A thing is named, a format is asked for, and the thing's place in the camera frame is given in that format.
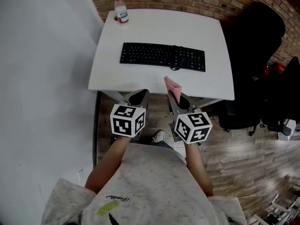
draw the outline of table leg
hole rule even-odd
[[[104,90],[102,91],[104,94],[106,94],[107,96],[113,98],[114,100],[116,100],[117,102],[121,102],[123,101],[123,96],[119,93],[119,92],[116,92],[116,91],[107,91],[107,90]]]
[[[203,98],[199,102],[196,103],[196,106],[198,108],[206,107],[208,105],[217,103],[219,101],[222,101],[222,99],[215,99],[215,98]]]

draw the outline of sneaker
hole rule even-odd
[[[163,130],[158,130],[152,137],[152,143],[157,143],[165,139],[165,132]]]

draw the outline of black keyboard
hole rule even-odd
[[[205,72],[204,51],[150,43],[124,43],[120,63],[144,64]]]

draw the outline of gray t-shirt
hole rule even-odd
[[[129,144],[122,163],[94,192],[59,179],[43,225],[246,225],[236,197],[207,198],[186,167],[168,148]]]

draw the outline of bottle label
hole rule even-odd
[[[128,21],[127,11],[123,13],[117,13],[117,17],[120,23],[126,23]]]

